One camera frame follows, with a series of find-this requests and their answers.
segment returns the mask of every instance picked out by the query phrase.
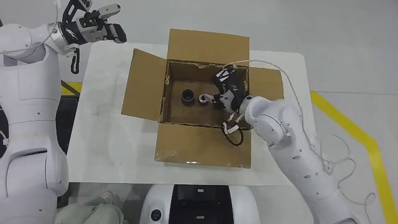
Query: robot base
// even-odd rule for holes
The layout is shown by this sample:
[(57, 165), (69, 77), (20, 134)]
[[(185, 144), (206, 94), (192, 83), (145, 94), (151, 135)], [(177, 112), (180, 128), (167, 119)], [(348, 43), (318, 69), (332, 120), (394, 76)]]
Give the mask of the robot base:
[(260, 224), (257, 203), (246, 186), (153, 185), (139, 224)]

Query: white table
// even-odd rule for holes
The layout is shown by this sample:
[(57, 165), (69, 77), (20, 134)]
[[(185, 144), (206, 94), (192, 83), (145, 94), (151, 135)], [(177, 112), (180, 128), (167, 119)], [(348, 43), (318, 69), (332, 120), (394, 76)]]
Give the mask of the white table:
[[(121, 115), (133, 48), (167, 55), (167, 45), (98, 42), (91, 48), (67, 155), (70, 182), (291, 185), (253, 132), (251, 169), (156, 162), (158, 123)], [(305, 128), (315, 135), (303, 56), (251, 50), (250, 58), (263, 58), (288, 73), (303, 107)], [(258, 62), (251, 66), (271, 68)], [(282, 80), (285, 99), (297, 105), (284, 75)]]

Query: wire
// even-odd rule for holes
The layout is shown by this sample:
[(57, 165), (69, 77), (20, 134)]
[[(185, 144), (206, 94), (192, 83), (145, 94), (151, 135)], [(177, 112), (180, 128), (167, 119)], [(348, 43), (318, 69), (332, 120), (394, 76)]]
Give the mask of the wire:
[(53, 31), (55, 30), (55, 27), (57, 26), (57, 22), (58, 22), (58, 2), (57, 2), (57, 0), (55, 0), (55, 9), (56, 9), (56, 11), (55, 11), (55, 22), (54, 22), (54, 26), (52, 27), (52, 30), (50, 31), (49, 35), (48, 35), (43, 41), (41, 41), (40, 43), (38, 43), (38, 44), (36, 44), (36, 45), (34, 45), (34, 46), (31, 46), (31, 47), (29, 47), (29, 48), (26, 48), (26, 49), (5, 50), (5, 51), (3, 51), (3, 52), (0, 52), (0, 55), (2, 55), (2, 54), (7, 54), (7, 53), (11, 53), (11, 52), (18, 52), (18, 51), (24, 51), (24, 50), (34, 49), (34, 48), (36, 48), (36, 47), (38, 47), (38, 46), (44, 44), (44, 42), (47, 41), (47, 39), (49, 39), (49, 38), (51, 37), (51, 35), (53, 34)]
[(230, 142), (233, 146), (240, 146), (240, 145), (243, 143), (243, 132), (242, 132), (242, 130), (241, 130), (240, 128), (238, 128), (238, 131), (239, 131), (240, 134), (241, 134), (241, 140), (240, 140), (239, 143), (232, 142), (232, 140), (231, 140), (231, 139), (228, 137), (228, 135), (224, 132), (223, 128), (221, 128), (221, 130), (223, 131), (224, 136), (227, 138), (228, 142)]
[(6, 138), (6, 135), (4, 135), (4, 132), (2, 132), (1, 130), (0, 130), (0, 134), (2, 135), (2, 138), (3, 138), (3, 139), (7, 139), (7, 138)]
[[(319, 154), (316, 152), (316, 150), (315, 150), (316, 145), (314, 145), (314, 144), (311, 143), (311, 140), (310, 140), (310, 138), (309, 138), (307, 132), (305, 131), (305, 128), (304, 128), (304, 117), (303, 117), (303, 116), (304, 116), (304, 114), (303, 114), (303, 108), (302, 108), (302, 105), (301, 105), (300, 102), (299, 102), (299, 99), (297, 98), (296, 91), (295, 91), (295, 89), (294, 89), (294, 87), (293, 87), (293, 84), (292, 84), (292, 81), (290, 80), (290, 77), (287, 75), (287, 73), (286, 73), (283, 69), (281, 69), (279, 66), (273, 64), (272, 62), (267, 62), (267, 61), (265, 61), (265, 60), (256, 60), (256, 59), (254, 59), (254, 60), (240, 60), (240, 61), (237, 61), (237, 62), (231, 62), (231, 63), (225, 65), (224, 68), (225, 68), (226, 66), (228, 66), (228, 65), (236, 64), (236, 63), (242, 63), (242, 62), (262, 62), (262, 63), (266, 63), (266, 64), (269, 64), (269, 65), (272, 65), (273, 67), (279, 69), (279, 70), (286, 76), (287, 81), (289, 82), (289, 85), (290, 85), (290, 87), (291, 87), (291, 89), (292, 89), (292, 91), (293, 91), (294, 98), (295, 98), (295, 100), (296, 100), (296, 102), (297, 102), (297, 104), (298, 104), (298, 108), (300, 109), (300, 114), (301, 114), (300, 117), (301, 117), (301, 119), (302, 119), (302, 121), (301, 121), (301, 123), (302, 123), (302, 129), (303, 129), (304, 135), (305, 135), (305, 137), (306, 137), (306, 139), (307, 139), (307, 141), (308, 141), (308, 143), (309, 143), (309, 145), (310, 145), (310, 149), (311, 149), (323, 162), (328, 162), (328, 163), (330, 163), (330, 164), (340, 164), (340, 163), (345, 162), (345, 161), (351, 161), (351, 162), (354, 164), (354, 167), (353, 167), (353, 170), (351, 171), (351, 173), (349, 173), (347, 176), (345, 176), (344, 178), (340, 179), (340, 180), (337, 182), (337, 187), (340, 189), (340, 183), (341, 183), (342, 181), (344, 181), (344, 180), (350, 178), (350, 177), (354, 174), (354, 172), (355, 172), (355, 170), (356, 170), (356, 163), (355, 163), (355, 160), (354, 160), (354, 159), (350, 158), (351, 150), (350, 150), (350, 148), (349, 148), (347, 142), (346, 142), (344, 139), (342, 139), (341, 137), (339, 137), (339, 136), (333, 134), (334, 137), (340, 139), (340, 140), (346, 145), (347, 150), (348, 150), (348, 154), (347, 154), (347, 156), (346, 156), (345, 158), (340, 159), (340, 160), (338, 160), (338, 161), (329, 161), (329, 160), (324, 159), (324, 158), (323, 158), (323, 154), (322, 154), (322, 139), (320, 140), (320, 152), (321, 152), (321, 154), (319, 155)], [(323, 165), (323, 169), (326, 171), (326, 173), (331, 174), (331, 173), (329, 173), (329, 172), (325, 169), (325, 165)], [(368, 203), (369, 198), (370, 198), (370, 197), (375, 197), (375, 196), (376, 196), (376, 193), (371, 192), (371, 193), (367, 194), (367, 196), (365, 197), (364, 202), (363, 202), (363, 203), (360, 203), (360, 202), (356, 202), (356, 201), (351, 200), (350, 198), (348, 198), (348, 197), (344, 194), (344, 192), (343, 192), (341, 189), (340, 189), (340, 192), (341, 192), (341, 194), (344, 196), (344, 198), (347, 199), (349, 202), (351, 202), (351, 203), (353, 203), (353, 204), (356, 204), (356, 205), (364, 206), (364, 211), (365, 211), (366, 217), (368, 218), (369, 223), (372, 224), (372, 221), (371, 221), (371, 219), (370, 219), (370, 217), (369, 217), (369, 215), (368, 215), (367, 206), (369, 205), (369, 203)]]

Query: cardboard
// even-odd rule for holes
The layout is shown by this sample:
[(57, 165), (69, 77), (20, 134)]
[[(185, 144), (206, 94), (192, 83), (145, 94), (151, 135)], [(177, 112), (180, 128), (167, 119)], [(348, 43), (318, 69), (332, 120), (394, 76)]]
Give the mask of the cardboard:
[[(245, 131), (246, 123), (241, 124), (242, 145), (232, 146), (221, 130), (228, 113), (211, 103), (184, 106), (180, 99), (186, 88), (194, 91), (196, 101), (202, 93), (218, 93), (213, 76), (225, 64), (248, 59), (248, 37), (172, 29), (167, 60), (134, 49), (122, 114), (160, 123), (156, 161), (250, 168), (251, 133)], [(251, 95), (284, 97), (278, 70), (239, 66), (236, 74), (238, 87)], [(230, 138), (239, 142), (240, 133)]]
[[(235, 147), (225, 140), (219, 128), (159, 124), (155, 160), (249, 169), (251, 133), (243, 131), (243, 134), (242, 145)], [(231, 139), (240, 140), (239, 133), (233, 133)]]
[(139, 49), (133, 54), (122, 114), (158, 121), (167, 61)]

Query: yellow tape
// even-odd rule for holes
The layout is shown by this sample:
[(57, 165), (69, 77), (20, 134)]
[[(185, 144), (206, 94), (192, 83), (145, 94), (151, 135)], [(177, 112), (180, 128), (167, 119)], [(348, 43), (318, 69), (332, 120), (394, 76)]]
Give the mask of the yellow tape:
[(384, 217), (386, 218), (386, 223), (397, 224), (398, 213), (377, 141), (365, 133), (354, 122), (349, 120), (343, 113), (336, 109), (317, 92), (311, 92), (311, 101), (315, 106), (326, 113), (333, 121), (340, 125), (347, 133), (349, 133), (353, 139), (360, 142), (366, 148), (373, 171), (374, 181), (379, 193), (381, 206), (384, 212)]
[[(81, 87), (83, 86), (82, 82), (67, 82), (71, 87), (73, 87), (79, 93), (81, 92)], [(62, 95), (75, 95), (71, 91), (62, 87)]]

